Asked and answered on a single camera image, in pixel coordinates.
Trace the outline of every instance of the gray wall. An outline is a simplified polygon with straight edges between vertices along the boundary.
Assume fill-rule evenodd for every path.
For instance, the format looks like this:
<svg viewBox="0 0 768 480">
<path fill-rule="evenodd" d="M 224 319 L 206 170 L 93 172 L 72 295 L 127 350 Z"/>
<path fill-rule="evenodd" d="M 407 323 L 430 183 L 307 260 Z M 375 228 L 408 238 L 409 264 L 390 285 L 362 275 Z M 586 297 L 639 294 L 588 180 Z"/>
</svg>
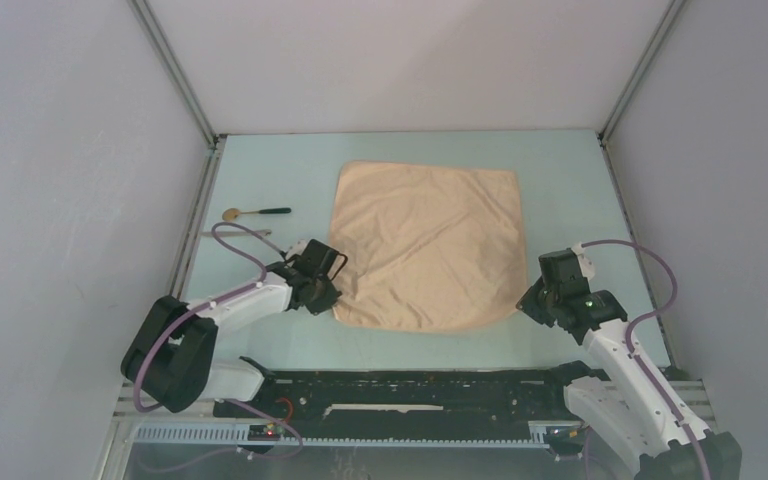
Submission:
<svg viewBox="0 0 768 480">
<path fill-rule="evenodd" d="M 768 1 L 690 2 L 610 151 L 640 240 L 679 278 L 678 359 L 742 443 L 743 478 L 764 478 Z"/>
<path fill-rule="evenodd" d="M 0 0 L 0 478 L 88 478 L 206 147 L 125 0 Z"/>
</svg>

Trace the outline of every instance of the beige cloth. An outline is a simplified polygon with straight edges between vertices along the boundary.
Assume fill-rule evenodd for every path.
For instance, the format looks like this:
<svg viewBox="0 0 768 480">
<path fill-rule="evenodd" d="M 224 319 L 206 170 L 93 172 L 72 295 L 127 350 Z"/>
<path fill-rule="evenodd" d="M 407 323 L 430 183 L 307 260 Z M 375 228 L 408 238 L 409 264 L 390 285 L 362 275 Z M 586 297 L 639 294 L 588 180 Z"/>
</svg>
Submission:
<svg viewBox="0 0 768 480">
<path fill-rule="evenodd" d="M 516 173 L 355 161 L 329 243 L 348 325 L 441 332 L 508 317 L 528 288 Z"/>
</svg>

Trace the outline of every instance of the floor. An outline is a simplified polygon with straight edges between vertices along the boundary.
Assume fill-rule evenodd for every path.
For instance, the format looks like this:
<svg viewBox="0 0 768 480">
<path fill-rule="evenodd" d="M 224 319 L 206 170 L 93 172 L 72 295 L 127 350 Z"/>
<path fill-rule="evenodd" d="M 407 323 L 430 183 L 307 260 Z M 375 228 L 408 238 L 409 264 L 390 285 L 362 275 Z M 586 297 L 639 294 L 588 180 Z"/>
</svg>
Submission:
<svg viewBox="0 0 768 480">
<path fill-rule="evenodd" d="M 537 257 L 577 242 L 628 239 L 610 175 L 592 131 L 356 133 L 228 137 L 202 230 L 230 207 L 292 207 L 280 216 L 248 216 L 249 227 L 273 230 L 271 240 L 327 240 L 340 168 L 351 160 L 381 160 L 517 173 L 525 220 L 529 281 Z M 256 239 L 232 238 L 266 261 L 274 252 Z M 596 265 L 594 289 L 613 292 L 629 316 L 651 310 L 634 252 L 604 246 L 588 250 Z M 200 237 L 185 288 L 194 300 L 254 277 L 256 270 L 212 239 Z M 636 334 L 653 361 L 669 365 L 654 321 Z M 217 345 L 217 356 L 246 355 L 272 369 L 499 369 L 592 362 L 563 330 L 522 314 L 455 334 L 397 333 L 348 327 L 330 314 L 286 312 L 254 323 Z"/>
</svg>

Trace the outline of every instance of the red wire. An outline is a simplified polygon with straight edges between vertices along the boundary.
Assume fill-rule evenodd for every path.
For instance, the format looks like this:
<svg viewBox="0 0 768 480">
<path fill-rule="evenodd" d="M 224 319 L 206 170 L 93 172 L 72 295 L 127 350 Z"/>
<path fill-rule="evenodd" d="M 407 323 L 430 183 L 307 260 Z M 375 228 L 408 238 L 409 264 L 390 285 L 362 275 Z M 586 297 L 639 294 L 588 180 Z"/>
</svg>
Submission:
<svg viewBox="0 0 768 480">
<path fill-rule="evenodd" d="M 287 397 L 281 397 L 278 400 L 275 400 L 275 403 L 286 403 L 287 409 L 289 412 L 287 412 L 287 416 L 284 418 L 284 423 L 288 423 L 291 418 L 293 418 L 293 402 L 290 401 Z"/>
</svg>

